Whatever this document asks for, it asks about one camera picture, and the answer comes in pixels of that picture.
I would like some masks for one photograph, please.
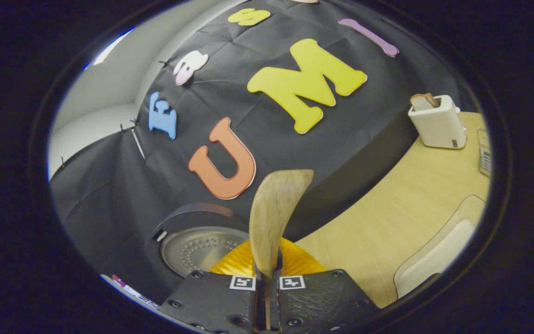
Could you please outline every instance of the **yellow letter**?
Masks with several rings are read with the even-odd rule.
[[[254,8],[240,9],[228,17],[228,22],[238,23],[239,26],[254,26],[271,15],[268,11],[256,11]]]
[[[290,47],[290,53],[298,63],[299,71],[284,68],[264,67],[260,69],[246,88],[251,93],[263,91],[280,104],[295,120],[297,133],[307,133],[323,118],[318,107],[310,108],[298,97],[335,105],[335,97],[324,77],[335,84],[339,95],[353,93],[367,80],[362,71],[354,70],[324,49],[313,39],[303,39]]]

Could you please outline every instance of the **metal lid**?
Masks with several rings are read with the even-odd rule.
[[[172,233],[160,247],[164,262],[182,277],[193,270],[210,270],[231,250],[248,240],[248,233],[220,226],[201,226]]]

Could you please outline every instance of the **ceiling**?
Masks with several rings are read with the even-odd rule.
[[[168,59],[207,21],[241,2],[244,0],[190,0],[137,26],[102,63],[83,71],[61,104],[53,133],[110,106],[134,104],[138,109],[162,67],[158,60]]]

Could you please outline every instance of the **wooden spatula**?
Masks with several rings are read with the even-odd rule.
[[[261,182],[250,209],[248,234],[254,263],[265,284],[265,319],[269,321],[269,291],[277,265],[280,239],[314,172],[310,169],[273,172]]]

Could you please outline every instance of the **black fabric backdrop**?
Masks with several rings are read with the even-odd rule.
[[[271,16],[255,26],[229,23],[242,8],[265,9]],[[374,42],[338,23],[356,19],[400,54],[386,55]],[[319,106],[324,118],[305,135],[264,93],[246,85],[265,66],[298,70],[290,46],[312,38],[322,48],[368,80],[349,96],[335,95],[333,107]],[[172,70],[190,51],[210,56],[184,85]],[[160,303],[174,287],[154,273],[144,242],[174,210],[191,203],[215,203],[248,219],[254,193],[263,178],[281,169],[313,169],[314,180],[294,212],[284,237],[295,241],[317,230],[365,194],[402,158],[417,137],[407,116],[414,93],[450,95],[462,110],[476,111],[468,85],[433,46],[374,11],[347,1],[300,4],[287,0],[245,2],[225,11],[195,32],[159,72],[140,107],[134,129],[142,158],[129,129],[99,140],[74,155],[51,179],[59,217],[83,256],[101,273],[116,274]],[[150,94],[178,114],[177,136],[148,129]],[[256,177],[250,188],[231,200],[217,199],[189,159],[206,145],[209,158],[225,176],[236,164],[223,146],[209,141],[224,117],[254,155]]]

